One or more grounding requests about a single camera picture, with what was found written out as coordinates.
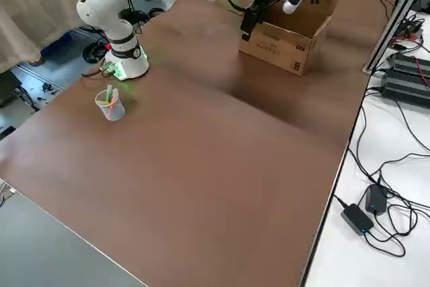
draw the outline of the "white table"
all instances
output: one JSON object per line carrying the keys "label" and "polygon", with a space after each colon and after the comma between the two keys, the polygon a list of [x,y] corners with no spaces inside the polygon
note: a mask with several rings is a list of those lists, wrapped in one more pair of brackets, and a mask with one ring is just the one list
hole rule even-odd
{"label": "white table", "polygon": [[[430,47],[430,19],[426,20],[425,27],[427,33],[424,33],[424,45]],[[410,55],[430,60],[430,54],[422,49]],[[370,87],[379,85],[380,80],[373,77]],[[425,145],[430,146],[430,110],[403,103],[400,105],[414,133]],[[393,101],[369,96],[364,99],[363,107],[368,127],[361,140],[359,154],[367,171],[372,173],[384,161],[401,158],[407,153],[428,154],[410,135]],[[350,142],[353,151],[362,128],[363,114],[360,113]],[[370,182],[349,153],[340,172],[335,194],[347,204],[358,203]],[[403,197],[430,205],[430,158],[407,159],[385,166],[384,177]],[[363,237],[357,236],[341,218],[342,210],[340,203],[333,199],[308,273],[306,287],[428,287],[429,219],[419,215],[416,229],[409,237],[401,239],[406,255],[403,258],[395,258],[372,249]],[[406,230],[408,218],[397,211],[393,214],[394,221]],[[390,228],[386,214],[379,219],[386,228]],[[376,223],[372,232],[380,238],[387,237]],[[376,246],[400,253],[400,247],[394,241],[382,244],[373,241],[371,237],[369,239]]]}

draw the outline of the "electronic device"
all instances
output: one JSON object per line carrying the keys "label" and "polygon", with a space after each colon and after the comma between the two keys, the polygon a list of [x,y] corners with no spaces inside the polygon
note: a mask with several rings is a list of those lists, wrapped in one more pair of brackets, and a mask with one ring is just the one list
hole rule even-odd
{"label": "electronic device", "polygon": [[387,191],[380,185],[372,184],[369,186],[365,195],[365,210],[381,215],[387,211]]}
{"label": "electronic device", "polygon": [[342,211],[343,220],[354,230],[358,235],[364,235],[374,223],[370,218],[358,207],[357,204],[350,204]]}
{"label": "electronic device", "polygon": [[394,54],[388,62],[390,68],[384,70],[381,80],[382,96],[430,108],[430,90],[423,80],[430,80],[430,61]]}

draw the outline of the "brown table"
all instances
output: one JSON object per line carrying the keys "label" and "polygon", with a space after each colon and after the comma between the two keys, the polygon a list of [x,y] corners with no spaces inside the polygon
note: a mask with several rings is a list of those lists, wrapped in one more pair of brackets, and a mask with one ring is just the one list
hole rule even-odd
{"label": "brown table", "polygon": [[[355,21],[375,39],[377,14]],[[109,81],[120,121],[81,79],[1,142],[0,177],[150,287],[297,286],[373,44],[335,15],[296,77],[237,54],[222,0],[179,0],[144,27],[148,75]]]}

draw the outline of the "floor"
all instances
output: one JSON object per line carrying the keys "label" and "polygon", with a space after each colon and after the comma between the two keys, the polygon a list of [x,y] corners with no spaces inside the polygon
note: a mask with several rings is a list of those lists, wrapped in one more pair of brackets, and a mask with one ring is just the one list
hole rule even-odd
{"label": "floor", "polygon": [[[134,0],[138,10],[168,9],[176,0]],[[40,67],[21,63],[13,73],[43,108],[73,84],[90,64],[83,49],[98,39],[82,30],[72,31],[72,40],[46,57]],[[43,92],[44,83],[52,85]],[[0,109],[0,129],[19,128],[33,109],[15,100]],[[27,198],[16,193],[0,208],[0,286],[4,287],[134,287],[142,284],[89,246]]]}

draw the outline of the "black power adapter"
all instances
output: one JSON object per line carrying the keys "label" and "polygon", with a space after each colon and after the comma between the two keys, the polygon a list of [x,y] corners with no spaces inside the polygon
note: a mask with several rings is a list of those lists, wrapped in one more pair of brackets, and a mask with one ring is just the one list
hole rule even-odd
{"label": "black power adapter", "polygon": [[364,235],[374,223],[370,218],[358,207],[357,204],[347,205],[344,201],[333,194],[336,200],[343,206],[344,210],[341,213],[343,220],[354,230],[358,235]]}
{"label": "black power adapter", "polygon": [[365,195],[365,210],[375,215],[381,215],[387,211],[386,188],[372,184]]}

